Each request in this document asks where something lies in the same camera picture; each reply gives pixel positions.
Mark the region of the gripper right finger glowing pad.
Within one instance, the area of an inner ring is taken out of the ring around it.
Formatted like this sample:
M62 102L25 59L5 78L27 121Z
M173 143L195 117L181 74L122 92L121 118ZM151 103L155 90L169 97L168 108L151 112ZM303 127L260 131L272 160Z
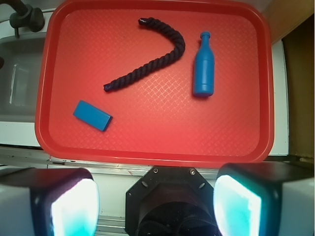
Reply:
M224 164L215 181L213 206L223 236L313 236L314 165Z

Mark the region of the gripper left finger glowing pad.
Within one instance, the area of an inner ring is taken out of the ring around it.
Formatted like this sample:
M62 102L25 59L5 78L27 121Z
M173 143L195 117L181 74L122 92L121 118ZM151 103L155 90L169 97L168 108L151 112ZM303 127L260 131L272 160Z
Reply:
M93 236L99 190L84 168L0 171L2 236Z

